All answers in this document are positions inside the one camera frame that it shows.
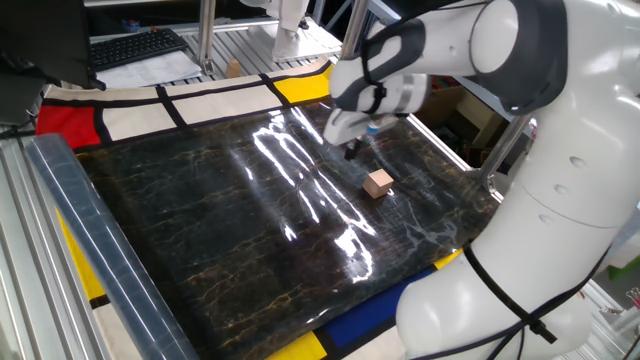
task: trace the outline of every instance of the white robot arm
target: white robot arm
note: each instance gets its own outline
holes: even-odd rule
[[[590,309],[570,295],[640,200],[640,6],[464,1],[376,30],[360,56],[336,64],[328,142],[392,126],[384,113],[417,110],[425,74],[476,76],[506,109],[538,122],[487,228],[403,293],[396,320],[406,358],[550,359],[579,347]]]

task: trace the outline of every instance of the marble mat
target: marble mat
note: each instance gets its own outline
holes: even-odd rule
[[[264,359],[477,236],[497,204],[413,125],[358,158],[316,103],[78,156],[203,359]],[[395,185],[361,189],[385,169]]]

